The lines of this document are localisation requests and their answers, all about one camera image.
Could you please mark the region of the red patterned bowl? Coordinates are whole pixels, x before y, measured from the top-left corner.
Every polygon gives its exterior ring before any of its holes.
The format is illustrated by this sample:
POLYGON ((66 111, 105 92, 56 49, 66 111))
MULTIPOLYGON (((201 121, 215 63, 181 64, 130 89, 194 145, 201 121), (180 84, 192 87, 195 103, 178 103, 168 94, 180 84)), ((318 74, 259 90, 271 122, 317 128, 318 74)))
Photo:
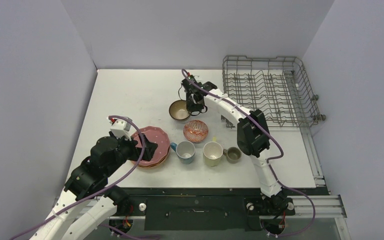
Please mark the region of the red patterned bowl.
POLYGON ((207 138, 209 128, 201 120, 191 120, 184 125, 182 132, 186 140, 198 144, 207 138))

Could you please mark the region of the grey wire dish rack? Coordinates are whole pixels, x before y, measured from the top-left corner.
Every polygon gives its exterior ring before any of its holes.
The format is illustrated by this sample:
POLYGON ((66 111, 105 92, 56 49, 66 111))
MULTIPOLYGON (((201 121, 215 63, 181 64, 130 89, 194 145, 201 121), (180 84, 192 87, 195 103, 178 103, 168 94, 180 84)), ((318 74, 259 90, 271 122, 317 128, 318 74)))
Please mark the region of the grey wire dish rack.
POLYGON ((263 112, 269 127, 310 128, 327 119, 321 113, 306 68, 296 56, 274 58, 227 55, 223 90, 242 106, 263 112))

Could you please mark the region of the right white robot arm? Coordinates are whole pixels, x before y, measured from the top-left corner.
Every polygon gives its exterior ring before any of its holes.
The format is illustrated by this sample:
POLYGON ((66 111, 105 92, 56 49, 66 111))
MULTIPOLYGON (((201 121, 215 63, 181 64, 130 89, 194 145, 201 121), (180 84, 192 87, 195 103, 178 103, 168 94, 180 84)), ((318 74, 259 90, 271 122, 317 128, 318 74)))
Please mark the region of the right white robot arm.
POLYGON ((262 207, 269 215, 282 215, 289 201, 283 187, 270 165, 268 156, 270 135, 266 118, 259 109, 251 110, 235 102, 211 82, 201 84, 193 76, 181 82, 186 94, 186 108, 194 113, 214 110, 236 127, 236 144, 240 151, 250 157, 257 173, 260 191, 265 196, 262 207))

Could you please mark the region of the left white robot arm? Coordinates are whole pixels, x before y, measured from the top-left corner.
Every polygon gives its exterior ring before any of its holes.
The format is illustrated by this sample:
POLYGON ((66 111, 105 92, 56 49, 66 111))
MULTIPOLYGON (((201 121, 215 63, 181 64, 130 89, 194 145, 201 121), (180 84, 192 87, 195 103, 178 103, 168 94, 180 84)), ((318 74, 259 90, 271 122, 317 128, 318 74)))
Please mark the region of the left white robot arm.
POLYGON ((129 195, 116 184, 109 186, 108 178, 126 161, 149 162, 157 153, 156 142, 142 133, 138 137, 100 138, 90 156, 71 172, 58 202, 35 228, 32 239, 82 240, 106 218, 131 213, 129 195))

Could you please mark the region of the blue floral mug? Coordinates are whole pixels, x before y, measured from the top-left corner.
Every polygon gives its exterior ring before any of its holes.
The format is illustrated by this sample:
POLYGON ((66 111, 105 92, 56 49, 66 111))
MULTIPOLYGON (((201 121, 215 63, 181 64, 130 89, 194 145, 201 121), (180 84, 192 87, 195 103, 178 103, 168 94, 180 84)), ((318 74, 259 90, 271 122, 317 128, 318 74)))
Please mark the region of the blue floral mug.
POLYGON ((182 164, 188 165, 194 161, 196 148, 192 142, 187 140, 179 143, 171 142, 170 147, 175 151, 182 164))

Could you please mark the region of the black patterned bowl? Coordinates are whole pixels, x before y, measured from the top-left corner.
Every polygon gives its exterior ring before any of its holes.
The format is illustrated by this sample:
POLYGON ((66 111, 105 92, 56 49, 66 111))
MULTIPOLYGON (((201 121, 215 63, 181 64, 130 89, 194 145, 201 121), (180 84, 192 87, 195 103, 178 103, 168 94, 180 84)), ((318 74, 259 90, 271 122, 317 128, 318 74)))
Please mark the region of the black patterned bowl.
POLYGON ((191 114, 187 110, 186 100, 174 101, 168 109, 169 115, 176 121, 185 121, 190 118, 191 114))

